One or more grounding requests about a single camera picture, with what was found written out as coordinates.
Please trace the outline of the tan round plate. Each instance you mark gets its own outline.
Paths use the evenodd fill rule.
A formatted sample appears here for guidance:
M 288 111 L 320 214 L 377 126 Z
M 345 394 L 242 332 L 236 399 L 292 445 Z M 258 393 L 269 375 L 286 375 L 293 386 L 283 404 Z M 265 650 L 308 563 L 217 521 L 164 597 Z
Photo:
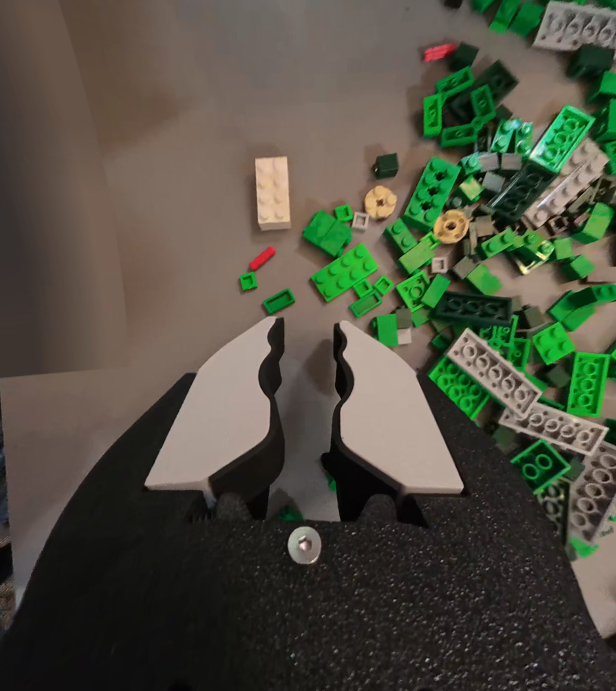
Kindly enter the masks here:
M 433 235 L 441 243 L 452 245 L 460 242 L 467 236 L 470 219 L 459 209 L 450 209 L 443 212 L 433 225 Z
M 392 190 L 376 185 L 364 197 L 364 212 L 374 220 L 385 220 L 395 211 L 397 203 Z

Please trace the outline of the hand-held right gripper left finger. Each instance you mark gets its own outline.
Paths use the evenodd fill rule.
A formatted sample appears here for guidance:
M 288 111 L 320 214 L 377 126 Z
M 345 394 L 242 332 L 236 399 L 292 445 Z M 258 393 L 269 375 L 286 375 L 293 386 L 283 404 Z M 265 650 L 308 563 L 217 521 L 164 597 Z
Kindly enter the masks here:
M 261 494 L 284 464 L 275 394 L 284 319 L 266 317 L 200 367 L 149 471 L 149 490 Z

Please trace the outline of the pile of mixed toy bricks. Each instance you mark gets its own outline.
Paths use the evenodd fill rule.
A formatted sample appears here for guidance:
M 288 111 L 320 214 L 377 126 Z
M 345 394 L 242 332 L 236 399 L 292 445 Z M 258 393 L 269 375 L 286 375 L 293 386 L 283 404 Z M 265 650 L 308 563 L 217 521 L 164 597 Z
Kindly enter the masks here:
M 473 422 L 499 407 L 494 441 L 576 560 L 616 523 L 616 419 L 602 418 L 616 337 L 603 352 L 573 339 L 616 304 L 616 282 L 597 280 L 577 252 L 616 233 L 616 1 L 500 1 L 490 29 L 569 55 L 587 109 L 563 105 L 535 133 L 503 103 L 518 79 L 499 60 L 475 74 L 478 48 L 459 43 L 423 100 L 422 134 L 467 154 L 431 157 L 384 228 L 404 280 L 375 276 L 364 244 L 349 246 L 375 221 L 364 203 L 317 211 L 302 235 L 332 260 L 311 277 L 325 303 L 353 291 L 349 310 L 362 318 L 396 290 L 403 305 L 370 321 L 377 341 L 402 346 L 412 328 L 433 326 L 441 356 L 429 379 Z M 450 209 L 470 225 L 445 245 L 432 230 Z

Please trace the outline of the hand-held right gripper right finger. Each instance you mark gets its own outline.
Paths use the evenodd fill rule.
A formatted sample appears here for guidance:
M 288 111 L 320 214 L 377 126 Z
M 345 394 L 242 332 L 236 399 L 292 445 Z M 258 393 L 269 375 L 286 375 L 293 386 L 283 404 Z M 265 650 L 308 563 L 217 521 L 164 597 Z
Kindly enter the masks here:
M 460 495 L 457 465 L 414 369 L 349 321 L 333 327 L 338 451 L 400 495 Z

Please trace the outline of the white brick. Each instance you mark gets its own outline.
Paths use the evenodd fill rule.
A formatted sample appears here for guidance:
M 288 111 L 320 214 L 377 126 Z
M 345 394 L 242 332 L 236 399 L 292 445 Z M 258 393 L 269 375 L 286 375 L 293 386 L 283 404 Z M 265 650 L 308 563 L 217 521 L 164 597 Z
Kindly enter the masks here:
M 255 159 L 257 221 L 261 231 L 291 228 L 288 159 Z

